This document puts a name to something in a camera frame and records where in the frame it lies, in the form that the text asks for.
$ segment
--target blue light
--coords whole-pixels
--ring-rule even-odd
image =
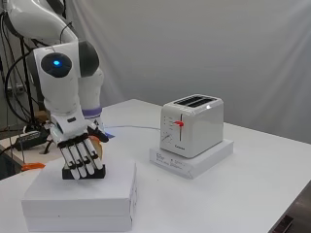
[[[53,64],[54,64],[54,66],[61,66],[60,61],[57,61],[57,60],[55,60],[55,61],[53,62]]]

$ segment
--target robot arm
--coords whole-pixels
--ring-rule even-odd
[[[27,63],[40,83],[51,112],[52,138],[73,177],[86,177],[103,165],[88,135],[108,142],[100,120],[103,73],[94,47],[79,41],[48,0],[9,0],[9,24],[22,36],[64,44],[31,52]]]
[[[103,74],[95,49],[88,42],[72,42],[40,48],[28,57],[33,76],[38,76],[45,106],[51,112],[51,135],[77,180],[103,165],[88,135],[104,142],[106,135],[88,118],[97,118]],[[83,115],[81,103],[87,109]]]

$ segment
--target white tabletop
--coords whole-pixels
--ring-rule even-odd
[[[104,109],[112,125],[159,127],[160,107],[137,100]],[[311,145],[225,125],[234,155],[197,179],[185,180],[149,162],[153,129],[111,128],[104,156],[137,162],[134,233],[266,233],[311,180]],[[20,198],[38,171],[0,182],[0,232],[27,232]]]

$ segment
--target toaster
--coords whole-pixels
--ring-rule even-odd
[[[224,102],[195,94],[161,110],[160,147],[193,158],[224,138]]]

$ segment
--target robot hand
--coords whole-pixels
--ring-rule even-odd
[[[95,136],[102,142],[108,142],[107,136],[94,123],[75,116],[53,116],[51,135],[59,147],[67,167],[75,180],[84,178],[87,173],[101,170],[103,164],[88,136]]]

